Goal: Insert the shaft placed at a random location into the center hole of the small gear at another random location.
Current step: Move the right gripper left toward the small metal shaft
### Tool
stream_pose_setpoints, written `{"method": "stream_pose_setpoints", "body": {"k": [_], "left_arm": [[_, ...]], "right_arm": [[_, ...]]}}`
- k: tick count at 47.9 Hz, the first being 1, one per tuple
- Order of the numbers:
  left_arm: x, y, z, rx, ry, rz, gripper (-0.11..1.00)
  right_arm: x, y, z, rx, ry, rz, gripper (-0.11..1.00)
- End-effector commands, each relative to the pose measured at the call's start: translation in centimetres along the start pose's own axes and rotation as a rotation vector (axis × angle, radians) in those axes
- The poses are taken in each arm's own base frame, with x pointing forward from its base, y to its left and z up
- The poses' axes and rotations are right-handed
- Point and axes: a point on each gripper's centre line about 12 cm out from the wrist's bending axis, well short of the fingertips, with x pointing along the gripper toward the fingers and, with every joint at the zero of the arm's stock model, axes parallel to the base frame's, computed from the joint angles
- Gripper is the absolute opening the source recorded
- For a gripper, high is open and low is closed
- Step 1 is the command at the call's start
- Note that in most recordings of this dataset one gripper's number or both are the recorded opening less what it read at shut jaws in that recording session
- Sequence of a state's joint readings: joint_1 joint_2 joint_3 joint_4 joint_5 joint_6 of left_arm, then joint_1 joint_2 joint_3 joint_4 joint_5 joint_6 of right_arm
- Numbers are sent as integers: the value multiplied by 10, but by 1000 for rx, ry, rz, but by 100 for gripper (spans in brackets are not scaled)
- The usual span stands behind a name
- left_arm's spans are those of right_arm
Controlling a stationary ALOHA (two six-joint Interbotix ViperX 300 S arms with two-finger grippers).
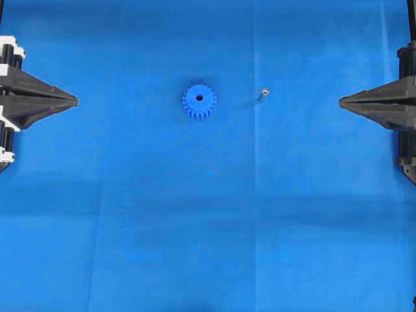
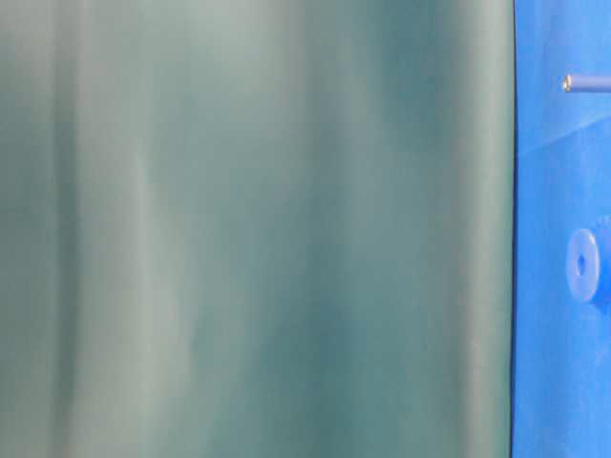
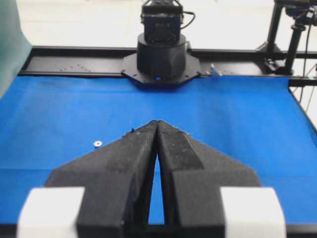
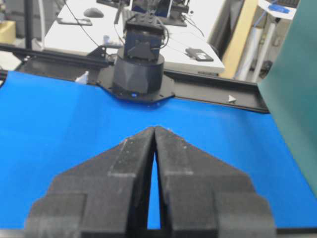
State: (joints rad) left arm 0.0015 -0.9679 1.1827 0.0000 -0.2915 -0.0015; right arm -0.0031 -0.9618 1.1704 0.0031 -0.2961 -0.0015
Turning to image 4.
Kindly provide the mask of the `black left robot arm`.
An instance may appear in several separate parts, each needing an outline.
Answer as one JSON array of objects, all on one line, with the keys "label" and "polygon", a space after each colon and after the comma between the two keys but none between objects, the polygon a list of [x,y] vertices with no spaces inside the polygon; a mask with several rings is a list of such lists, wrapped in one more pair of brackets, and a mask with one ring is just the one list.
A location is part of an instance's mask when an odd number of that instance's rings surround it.
[{"label": "black left robot arm", "polygon": [[164,74],[160,54],[165,26],[152,13],[136,13],[126,20],[124,33],[124,46],[114,65],[100,71],[97,85],[121,100],[138,103],[174,97],[175,83]]}]

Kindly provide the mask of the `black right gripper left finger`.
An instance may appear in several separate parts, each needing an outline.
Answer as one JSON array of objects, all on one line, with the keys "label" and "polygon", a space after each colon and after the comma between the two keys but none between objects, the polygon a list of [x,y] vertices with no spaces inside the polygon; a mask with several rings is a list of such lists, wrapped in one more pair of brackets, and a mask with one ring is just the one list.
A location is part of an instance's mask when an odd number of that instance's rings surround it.
[{"label": "black right gripper left finger", "polygon": [[27,238],[125,238],[145,229],[155,151],[148,127],[55,176],[33,203]]}]

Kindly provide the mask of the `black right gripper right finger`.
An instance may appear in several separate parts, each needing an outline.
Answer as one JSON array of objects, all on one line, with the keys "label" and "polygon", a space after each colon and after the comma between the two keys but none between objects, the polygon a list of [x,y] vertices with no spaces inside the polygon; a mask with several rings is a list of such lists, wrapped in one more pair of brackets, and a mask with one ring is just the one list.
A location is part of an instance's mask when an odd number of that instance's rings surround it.
[{"label": "black right gripper right finger", "polygon": [[156,127],[163,217],[173,238],[273,238],[269,203],[250,177]]}]

